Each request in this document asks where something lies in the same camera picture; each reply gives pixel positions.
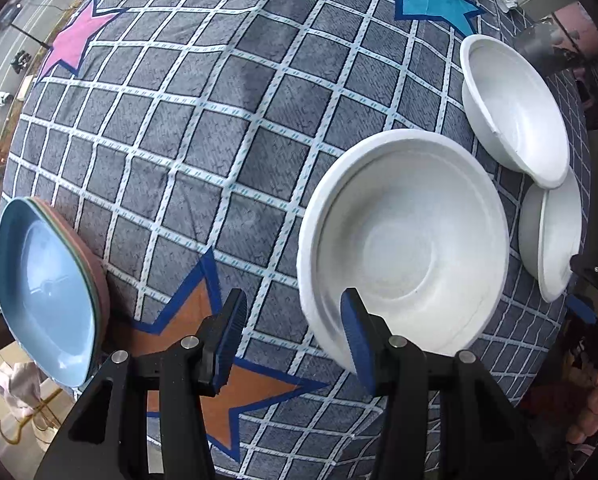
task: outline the star pattern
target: star pattern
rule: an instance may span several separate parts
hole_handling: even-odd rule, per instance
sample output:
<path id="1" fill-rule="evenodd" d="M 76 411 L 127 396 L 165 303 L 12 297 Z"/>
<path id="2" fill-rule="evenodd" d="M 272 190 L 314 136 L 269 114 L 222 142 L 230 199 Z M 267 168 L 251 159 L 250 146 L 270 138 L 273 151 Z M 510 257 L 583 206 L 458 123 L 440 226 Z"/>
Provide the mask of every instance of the star pattern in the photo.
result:
<path id="1" fill-rule="evenodd" d="M 467 0 L 395 0 L 396 19 L 446 22 L 464 36 L 476 33 L 470 18 L 483 12 Z"/>
<path id="2" fill-rule="evenodd" d="M 90 0 L 76 14 L 76 18 L 58 33 L 39 70 L 37 82 L 47 76 L 58 64 L 74 75 L 79 75 L 79 68 L 90 40 L 98 31 L 125 12 L 125 9 L 113 9 L 98 13 L 96 4 L 97 0 Z"/>
<path id="3" fill-rule="evenodd" d="M 110 348 L 133 356 L 159 352 L 196 332 L 202 320 L 222 307 L 214 254 L 210 248 L 188 274 L 154 323 L 113 317 L 106 335 Z M 236 358 L 228 383 L 216 397 L 201 397 L 208 439 L 239 461 L 239 413 L 318 390 L 325 384 L 298 378 Z M 148 393 L 148 416 L 159 416 L 159 392 Z"/>

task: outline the blue plate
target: blue plate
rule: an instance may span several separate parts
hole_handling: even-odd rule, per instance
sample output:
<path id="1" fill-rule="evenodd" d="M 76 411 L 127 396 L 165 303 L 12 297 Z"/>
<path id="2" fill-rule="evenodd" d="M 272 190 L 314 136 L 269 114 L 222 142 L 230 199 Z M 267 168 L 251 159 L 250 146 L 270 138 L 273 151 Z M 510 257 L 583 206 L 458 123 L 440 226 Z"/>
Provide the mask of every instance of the blue plate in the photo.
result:
<path id="1" fill-rule="evenodd" d="M 13 199 L 0 218 L 0 306 L 10 332 L 54 381 L 88 378 L 96 318 L 74 256 L 38 210 Z"/>

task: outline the car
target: car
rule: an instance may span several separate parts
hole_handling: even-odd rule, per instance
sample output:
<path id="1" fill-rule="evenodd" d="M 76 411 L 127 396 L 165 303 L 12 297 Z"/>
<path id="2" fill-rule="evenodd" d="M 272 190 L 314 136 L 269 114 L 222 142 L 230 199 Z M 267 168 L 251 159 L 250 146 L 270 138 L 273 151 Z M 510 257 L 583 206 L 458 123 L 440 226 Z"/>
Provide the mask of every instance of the car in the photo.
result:
<path id="1" fill-rule="evenodd" d="M 15 18 L 19 15 L 19 13 L 21 12 L 21 4 L 10 4 L 8 3 L 8 5 L 1 11 L 0 14 L 0 23 L 7 27 L 10 23 L 12 23 Z"/>

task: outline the blue star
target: blue star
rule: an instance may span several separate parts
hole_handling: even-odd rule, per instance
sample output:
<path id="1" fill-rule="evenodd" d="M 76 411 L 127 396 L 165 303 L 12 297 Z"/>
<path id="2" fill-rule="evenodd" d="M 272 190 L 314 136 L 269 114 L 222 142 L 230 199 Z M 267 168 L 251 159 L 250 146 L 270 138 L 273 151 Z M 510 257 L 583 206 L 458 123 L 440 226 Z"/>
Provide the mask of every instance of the blue star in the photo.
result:
<path id="1" fill-rule="evenodd" d="M 475 34 L 469 18 L 484 11 L 467 0 L 396 0 L 398 20 L 431 20 L 446 22 L 464 36 Z"/>

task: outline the pink wall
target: pink wall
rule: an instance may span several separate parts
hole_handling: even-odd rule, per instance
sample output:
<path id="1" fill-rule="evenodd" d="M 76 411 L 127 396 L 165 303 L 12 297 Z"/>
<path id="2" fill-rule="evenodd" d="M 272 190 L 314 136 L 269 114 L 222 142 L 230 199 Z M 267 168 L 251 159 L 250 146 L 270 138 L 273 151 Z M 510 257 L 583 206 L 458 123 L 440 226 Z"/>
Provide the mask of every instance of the pink wall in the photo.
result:
<path id="1" fill-rule="evenodd" d="M 578 39 L 573 39 L 588 59 L 598 56 L 598 30 L 579 2 L 569 4 L 554 14 L 570 36 L 574 31 L 578 32 Z"/>

